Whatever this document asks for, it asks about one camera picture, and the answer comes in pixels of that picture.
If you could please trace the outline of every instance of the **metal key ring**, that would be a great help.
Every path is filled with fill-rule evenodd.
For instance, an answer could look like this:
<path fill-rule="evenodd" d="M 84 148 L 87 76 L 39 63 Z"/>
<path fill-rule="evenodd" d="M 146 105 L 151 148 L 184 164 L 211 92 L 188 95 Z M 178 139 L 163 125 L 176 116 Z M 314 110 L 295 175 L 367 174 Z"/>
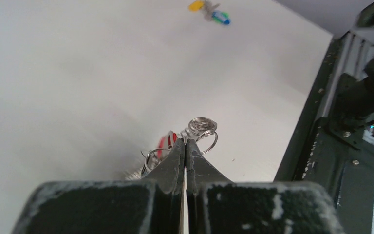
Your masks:
<path fill-rule="evenodd" d="M 144 167 L 146 168 L 146 170 L 147 170 L 148 172 L 151 172 L 152 169 L 150 169 L 150 168 L 148 167 L 147 162 L 149 161 L 149 159 L 150 159 L 150 157 L 151 157 L 152 155 L 155 156 L 156 159 L 158 160 L 157 156 L 155 155 L 155 152 L 160 151 L 160 150 L 170 150 L 170 149 L 157 148 L 157 149 L 155 149 L 155 150 L 150 151 L 150 152 L 147 154 L 146 159 L 144 160 Z"/>
<path fill-rule="evenodd" d="M 197 138 L 197 140 L 196 140 L 196 142 L 199 142 L 199 140 L 203 139 L 204 137 L 210 136 L 210 135 L 215 135 L 214 142 L 213 142 L 213 144 L 210 145 L 210 147 L 208 149 L 200 152 L 202 155 L 208 153 L 210 150 L 212 150 L 214 148 L 214 146 L 217 143 L 217 140 L 219 139 L 219 135 L 217 134 L 217 132 L 215 132 L 213 130 L 207 130 L 207 131 L 203 132 L 199 136 L 199 138 Z"/>

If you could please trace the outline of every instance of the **white paint mark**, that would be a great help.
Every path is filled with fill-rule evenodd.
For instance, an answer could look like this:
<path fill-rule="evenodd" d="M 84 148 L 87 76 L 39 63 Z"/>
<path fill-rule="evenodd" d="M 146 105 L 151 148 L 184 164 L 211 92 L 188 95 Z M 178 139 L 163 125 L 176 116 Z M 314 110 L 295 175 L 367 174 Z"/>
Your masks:
<path fill-rule="evenodd" d="M 283 207 L 282 204 L 283 202 L 281 201 L 281 196 L 280 194 L 276 194 L 275 197 L 273 198 L 273 203 L 275 204 L 275 207 L 272 212 L 272 219 L 281 219 L 281 216 L 283 215 Z"/>
<path fill-rule="evenodd" d="M 286 219 L 285 223 L 286 223 L 286 226 L 284 227 L 284 234 L 291 234 L 293 231 L 293 228 L 292 228 L 293 221 L 290 219 Z"/>
<path fill-rule="evenodd" d="M 251 228 L 253 228 L 253 225 L 251 223 L 242 224 L 242 229 L 243 230 L 249 230 Z"/>

